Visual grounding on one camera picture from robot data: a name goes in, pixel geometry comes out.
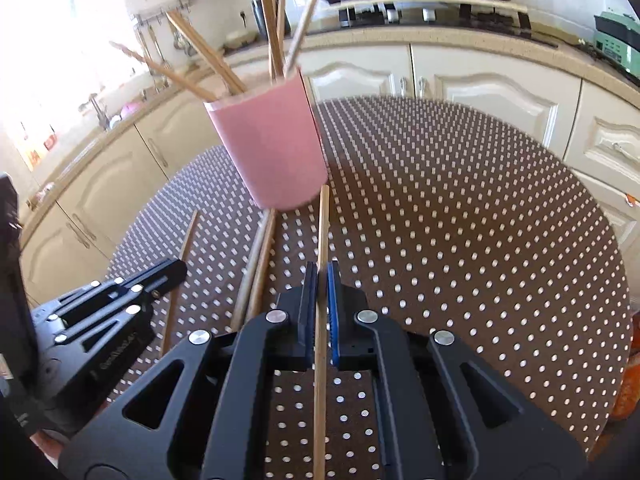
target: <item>green appliance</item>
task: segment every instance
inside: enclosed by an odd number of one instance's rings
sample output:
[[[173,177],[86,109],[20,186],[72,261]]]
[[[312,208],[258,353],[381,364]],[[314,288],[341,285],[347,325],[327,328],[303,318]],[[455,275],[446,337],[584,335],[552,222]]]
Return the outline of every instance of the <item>green appliance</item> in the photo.
[[[631,16],[603,12],[596,16],[596,49],[629,74],[640,78],[640,23]]]

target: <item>brown polka dot tablecloth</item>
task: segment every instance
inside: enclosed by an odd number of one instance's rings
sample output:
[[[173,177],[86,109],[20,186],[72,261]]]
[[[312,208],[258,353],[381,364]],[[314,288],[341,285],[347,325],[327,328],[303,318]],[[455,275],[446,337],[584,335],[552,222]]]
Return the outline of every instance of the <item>brown polka dot tablecloth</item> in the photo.
[[[330,174],[330,255],[370,308],[460,336],[588,452],[620,387],[631,335],[613,229],[562,162],[514,127],[446,102],[362,97],[314,110]],[[176,256],[202,212],[172,342],[229,322],[260,211],[223,147],[140,212],[110,277]],[[316,259],[318,199],[281,212],[264,309]],[[167,298],[154,323],[161,332]],[[114,396],[147,370],[156,340]],[[370,374],[328,376],[329,478],[379,479]],[[266,478],[312,476],[312,372],[276,371]]]

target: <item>wooden chopstick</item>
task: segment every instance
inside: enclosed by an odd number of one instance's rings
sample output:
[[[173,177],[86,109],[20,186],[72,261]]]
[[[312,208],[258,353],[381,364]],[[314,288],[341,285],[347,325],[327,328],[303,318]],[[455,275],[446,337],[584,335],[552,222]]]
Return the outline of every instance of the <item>wooden chopstick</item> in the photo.
[[[187,20],[176,10],[170,10],[166,14],[174,27],[193,45],[196,51],[202,56],[204,61],[225,80],[232,94],[242,94],[247,91],[246,85],[231,70],[231,67],[224,59],[213,50],[204,38],[191,26]]]
[[[264,22],[267,28],[267,37],[269,38],[269,46],[273,53],[273,65],[277,77],[282,77],[282,51],[278,44],[278,33],[276,30],[276,16],[273,12],[272,0],[261,0],[262,12],[264,14]]]
[[[198,209],[194,209],[191,215],[191,222],[189,222],[189,226],[187,227],[187,232],[184,235],[184,240],[182,241],[182,247],[180,248],[180,259],[187,262],[187,257],[189,255],[189,251],[191,251],[191,245],[193,245],[193,235],[196,232],[196,222],[198,221],[198,216],[200,216],[200,211]],[[169,295],[169,307],[166,310],[166,318],[164,319],[164,328],[162,329],[162,343],[160,345],[160,355],[162,357],[169,350],[169,326],[174,323],[175,319],[175,307],[178,303],[178,295],[180,294],[180,286],[174,288]]]
[[[277,14],[277,4],[276,4],[276,0],[271,0],[271,3],[273,4],[273,15],[276,16]],[[276,20],[276,36],[278,35],[278,26],[277,26],[277,20]],[[276,69],[275,69],[275,65],[273,63],[273,52],[271,51],[271,49],[269,49],[269,72],[271,75],[271,80],[275,81],[276,79]]]
[[[148,57],[142,57],[137,52],[133,52],[132,50],[129,50],[126,46],[122,44],[115,43],[113,41],[110,41],[109,43],[112,47],[115,47],[118,50],[121,50],[127,56],[132,57],[133,59],[137,59],[140,63],[146,63],[149,66],[149,68],[152,68],[156,72],[159,72],[167,76],[171,81],[176,83],[178,86],[181,86],[185,90],[188,90],[189,92],[193,93],[203,101],[207,103],[212,103],[213,101],[217,101],[219,99],[218,96],[215,95],[213,92],[210,92],[209,90],[196,85],[196,83],[193,83],[189,81],[187,78],[175,73],[173,70],[169,70],[168,68],[165,68],[164,66],[156,63],[155,61],[150,60]]]
[[[284,30],[285,30],[285,6],[287,0],[278,0],[278,44],[280,45],[280,50],[284,52]]]
[[[249,307],[247,308],[246,317],[244,319],[245,323],[260,314],[260,308],[262,306],[262,290],[264,289],[264,282],[267,279],[267,270],[269,269],[271,241],[273,240],[273,233],[276,229],[276,215],[277,211],[275,209],[269,209],[264,238],[262,239],[262,245],[260,246],[258,268],[255,271],[254,284],[251,288],[251,296],[249,297]]]
[[[269,221],[269,210],[265,209],[262,212],[262,221],[258,226],[254,236],[254,243],[249,251],[249,259],[246,264],[246,270],[240,287],[238,288],[238,296],[236,298],[236,306],[234,307],[234,314],[231,318],[231,330],[237,332],[242,328],[244,318],[246,317],[246,310],[249,303],[249,296],[251,289],[254,285],[255,272],[258,268],[258,260],[260,258],[260,250],[262,248],[262,241],[264,240],[264,234],[267,231],[267,224]]]
[[[302,18],[300,18],[300,22],[298,23],[298,28],[296,29],[296,33],[293,35],[293,42],[291,43],[291,47],[289,47],[289,55],[287,56],[287,60],[284,63],[285,76],[296,65],[296,59],[298,58],[298,54],[300,53],[300,48],[302,47],[302,41],[304,40],[306,30],[309,28],[309,23],[311,22],[311,17],[314,14],[314,9],[316,8],[317,1],[318,0],[309,0],[306,3],[305,10],[302,13]]]
[[[318,226],[318,300],[314,359],[314,478],[324,478],[326,434],[326,268],[329,261],[329,186],[320,190]]]

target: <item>metal screw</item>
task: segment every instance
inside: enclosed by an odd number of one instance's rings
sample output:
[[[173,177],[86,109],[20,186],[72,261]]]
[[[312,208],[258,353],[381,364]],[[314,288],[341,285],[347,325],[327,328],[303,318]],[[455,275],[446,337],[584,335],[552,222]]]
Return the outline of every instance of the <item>metal screw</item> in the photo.
[[[373,310],[361,310],[358,313],[358,321],[362,323],[375,323],[378,320],[378,313]]]
[[[287,320],[287,313],[284,310],[271,310],[267,313],[269,323],[282,323]]]
[[[202,345],[211,339],[211,334],[206,330],[196,330],[189,334],[189,341],[194,345]]]
[[[449,330],[438,330],[433,336],[436,343],[443,346],[449,346],[455,341],[454,335]]]

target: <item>pink cup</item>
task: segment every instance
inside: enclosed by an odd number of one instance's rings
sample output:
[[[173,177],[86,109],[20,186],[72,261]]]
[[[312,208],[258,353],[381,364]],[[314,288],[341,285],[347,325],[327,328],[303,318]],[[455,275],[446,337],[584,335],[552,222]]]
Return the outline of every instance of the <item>pink cup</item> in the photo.
[[[318,194],[327,171],[300,72],[205,106],[260,208],[295,209]]]

